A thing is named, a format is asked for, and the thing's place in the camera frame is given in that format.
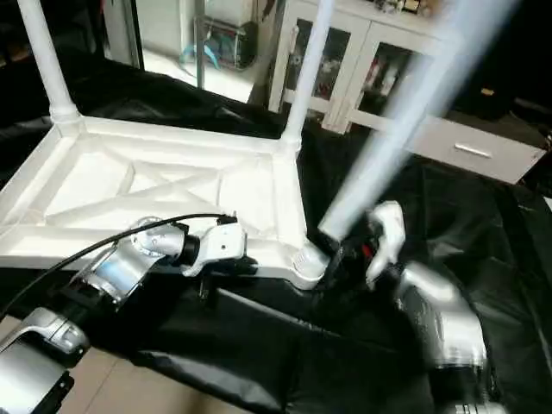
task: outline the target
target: cabinet drawer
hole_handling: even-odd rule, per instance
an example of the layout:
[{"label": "cabinet drawer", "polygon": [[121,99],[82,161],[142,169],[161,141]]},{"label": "cabinet drawer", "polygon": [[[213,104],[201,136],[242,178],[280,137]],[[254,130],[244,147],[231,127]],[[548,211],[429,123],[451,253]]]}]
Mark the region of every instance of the cabinet drawer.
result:
[{"label": "cabinet drawer", "polygon": [[544,155],[542,149],[434,117],[409,149],[507,183],[517,183]]}]

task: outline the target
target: black cable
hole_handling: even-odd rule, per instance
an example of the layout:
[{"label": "black cable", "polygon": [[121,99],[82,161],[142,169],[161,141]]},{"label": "black cable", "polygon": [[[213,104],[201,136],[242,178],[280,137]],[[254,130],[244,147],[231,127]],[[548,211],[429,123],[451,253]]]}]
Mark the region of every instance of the black cable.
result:
[{"label": "black cable", "polygon": [[94,243],[92,244],[91,246],[89,246],[88,248],[84,248],[83,250],[77,252],[76,254],[66,258],[65,260],[62,260],[61,262],[59,262],[58,264],[56,265],[53,265],[52,267],[50,267],[49,269],[47,269],[43,274],[41,274],[38,278],[36,278],[35,280],[33,280],[32,282],[30,282],[28,285],[26,285],[25,287],[23,287],[19,293],[17,293],[13,299],[11,299],[8,304],[6,304],[3,309],[2,309],[2,312],[0,312],[0,322],[2,322],[2,320],[8,315],[8,311],[9,309],[19,300],[21,299],[30,289],[33,288],[33,286],[37,285],[38,283],[40,283],[42,280],[44,280],[47,276],[49,276],[50,274],[54,273],[54,272],[57,272],[58,270],[62,269],[63,267],[67,266],[67,265],[70,265],[71,263],[73,263],[75,260],[78,260],[80,259],[81,257],[85,256],[86,254],[88,253],[91,253],[93,252],[94,250],[98,249],[98,248],[101,248],[107,244],[110,244],[110,243],[113,243],[113,242],[118,242],[119,240],[121,240],[122,238],[124,237],[127,237],[129,235],[135,235],[136,233],[140,233],[142,231],[146,231],[146,230],[150,230],[150,229],[154,229],[156,227],[160,227],[160,226],[164,226],[165,224],[170,224],[170,223],[174,223],[174,222],[179,222],[180,220],[188,220],[188,219],[191,219],[191,218],[206,218],[206,217],[213,217],[213,218],[221,218],[221,217],[225,217],[226,215],[224,214],[217,214],[217,213],[196,213],[196,214],[184,214],[183,216],[175,216],[175,217],[171,217],[171,218],[167,218],[167,219],[164,219],[164,220],[160,220],[158,222],[155,222],[155,223],[150,223],[150,224],[145,224],[143,226],[140,226],[140,227],[137,227],[136,229],[130,229],[130,230],[126,230],[126,231],[123,231],[122,233],[119,233],[119,234],[116,234],[116,235],[112,235],[111,237],[108,237],[106,239],[103,239],[97,243]]}]

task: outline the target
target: black cloth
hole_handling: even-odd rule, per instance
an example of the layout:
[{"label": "black cloth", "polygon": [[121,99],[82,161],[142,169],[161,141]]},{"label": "black cloth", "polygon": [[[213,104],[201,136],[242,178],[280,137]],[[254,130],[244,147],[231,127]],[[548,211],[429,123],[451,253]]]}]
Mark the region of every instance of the black cloth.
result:
[{"label": "black cloth", "polygon": [[[64,74],[88,116],[278,138],[284,120],[179,81],[65,56]],[[49,127],[34,62],[0,70],[5,182]],[[359,153],[363,137],[309,125],[298,158],[310,233]],[[462,282],[480,314],[499,389],[511,413],[552,412],[552,215],[543,200],[470,172],[412,157],[383,199],[405,212],[403,260]],[[364,232],[364,224],[354,229]],[[2,269],[0,303],[36,277]],[[409,324],[388,298],[358,289],[358,263],[333,290],[301,292],[281,280],[219,279],[211,301],[197,281],[154,275],[120,314],[92,325],[96,346],[254,412],[432,412],[427,375]],[[59,273],[13,310],[43,303]]]}]

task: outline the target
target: cabinet door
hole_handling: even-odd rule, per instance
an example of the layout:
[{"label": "cabinet door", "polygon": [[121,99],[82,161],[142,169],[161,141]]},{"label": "cabinet door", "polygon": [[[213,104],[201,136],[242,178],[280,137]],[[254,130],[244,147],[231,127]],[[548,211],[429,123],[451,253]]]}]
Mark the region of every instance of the cabinet door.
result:
[{"label": "cabinet door", "polygon": [[[293,102],[316,15],[315,4],[292,1],[286,6],[268,106],[271,111],[289,109],[285,103]],[[327,129],[332,127],[329,123],[332,108],[342,106],[369,24],[369,21],[337,11],[332,16],[308,114],[322,120],[322,126]]]},{"label": "cabinet door", "polygon": [[413,81],[409,76],[411,58],[432,60],[439,45],[432,37],[373,23],[342,107],[330,114],[335,131],[344,133],[353,123],[387,129],[392,122],[382,116],[387,102],[401,83]]}]

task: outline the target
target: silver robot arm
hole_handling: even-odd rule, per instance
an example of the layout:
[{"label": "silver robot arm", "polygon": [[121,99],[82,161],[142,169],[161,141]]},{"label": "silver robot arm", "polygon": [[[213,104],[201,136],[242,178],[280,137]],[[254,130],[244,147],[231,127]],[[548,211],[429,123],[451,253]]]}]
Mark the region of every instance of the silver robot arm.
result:
[{"label": "silver robot arm", "polygon": [[393,278],[393,299],[421,342],[436,411],[442,414],[505,414],[493,402],[481,323],[463,292],[449,279],[416,262],[398,264],[405,240],[398,203],[383,203],[369,215],[380,229],[379,249],[368,266],[367,285]]},{"label": "silver robot arm", "polygon": [[[147,217],[133,226],[159,221]],[[220,223],[198,238],[187,226],[166,224],[114,243],[60,290],[54,310],[37,308],[0,342],[0,414],[49,414],[74,383],[68,369],[90,348],[78,326],[94,312],[117,312],[161,260],[197,276],[204,266],[240,260],[246,234]]]}]

